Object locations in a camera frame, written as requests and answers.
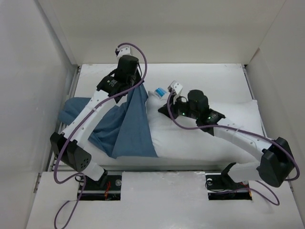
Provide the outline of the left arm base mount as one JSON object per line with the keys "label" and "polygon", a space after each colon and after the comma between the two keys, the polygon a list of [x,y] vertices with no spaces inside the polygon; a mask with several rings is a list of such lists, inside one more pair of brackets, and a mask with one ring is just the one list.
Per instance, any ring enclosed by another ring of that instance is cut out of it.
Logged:
{"label": "left arm base mount", "polygon": [[121,200],[121,175],[108,175],[105,184],[100,187],[97,181],[93,181],[86,177],[86,184],[84,185],[84,177],[76,176],[75,181],[79,183],[77,198],[80,196],[81,201],[119,201]]}

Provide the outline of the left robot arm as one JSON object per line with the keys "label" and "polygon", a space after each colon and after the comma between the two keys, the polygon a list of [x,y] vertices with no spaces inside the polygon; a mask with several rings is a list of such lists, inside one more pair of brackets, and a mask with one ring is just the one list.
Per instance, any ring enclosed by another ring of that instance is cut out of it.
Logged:
{"label": "left robot arm", "polygon": [[99,82],[92,98],[72,123],[50,137],[57,162],[63,162],[78,175],[90,178],[96,189],[106,186],[108,172],[92,161],[91,154],[84,149],[85,143],[102,119],[102,108],[110,100],[119,102],[129,89],[140,83],[140,71],[138,58],[131,55],[120,57],[117,68]]}

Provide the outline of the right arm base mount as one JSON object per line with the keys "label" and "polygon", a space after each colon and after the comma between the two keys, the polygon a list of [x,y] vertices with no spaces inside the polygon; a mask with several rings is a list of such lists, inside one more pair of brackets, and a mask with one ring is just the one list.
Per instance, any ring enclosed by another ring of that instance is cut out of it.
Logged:
{"label": "right arm base mount", "polygon": [[252,200],[248,181],[235,183],[228,175],[206,173],[209,200]]}

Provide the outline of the blue pillowcase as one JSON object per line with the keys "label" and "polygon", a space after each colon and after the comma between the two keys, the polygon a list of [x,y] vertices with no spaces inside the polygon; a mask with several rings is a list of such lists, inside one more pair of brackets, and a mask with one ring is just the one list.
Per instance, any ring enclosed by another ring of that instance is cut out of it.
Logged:
{"label": "blue pillowcase", "polygon": [[146,114],[147,99],[144,85],[129,91],[126,102],[103,115],[88,141],[114,159],[157,157]]}

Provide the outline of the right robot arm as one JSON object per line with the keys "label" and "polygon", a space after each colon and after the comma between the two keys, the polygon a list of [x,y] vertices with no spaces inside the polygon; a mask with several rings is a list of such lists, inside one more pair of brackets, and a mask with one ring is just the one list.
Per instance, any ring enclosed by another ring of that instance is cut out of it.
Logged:
{"label": "right robot arm", "polygon": [[181,89],[169,87],[166,104],[159,112],[175,121],[184,116],[195,120],[195,129],[223,139],[252,155],[256,161],[248,164],[230,163],[221,172],[221,183],[231,188],[248,180],[263,181],[280,187],[293,169],[299,170],[289,143],[284,138],[270,139],[238,127],[224,114],[210,108],[208,98],[200,90],[190,90],[185,101]]}

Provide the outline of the white pillow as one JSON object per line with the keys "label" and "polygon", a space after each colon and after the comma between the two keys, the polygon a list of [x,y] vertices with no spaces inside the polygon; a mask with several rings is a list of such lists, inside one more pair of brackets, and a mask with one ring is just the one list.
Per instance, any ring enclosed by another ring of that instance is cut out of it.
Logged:
{"label": "white pillow", "polygon": [[226,163],[249,163],[256,159],[241,148],[199,129],[180,128],[170,118],[158,112],[167,100],[168,94],[159,98],[148,92],[145,103],[152,143],[156,158],[169,160],[196,160],[204,165],[224,165]]}

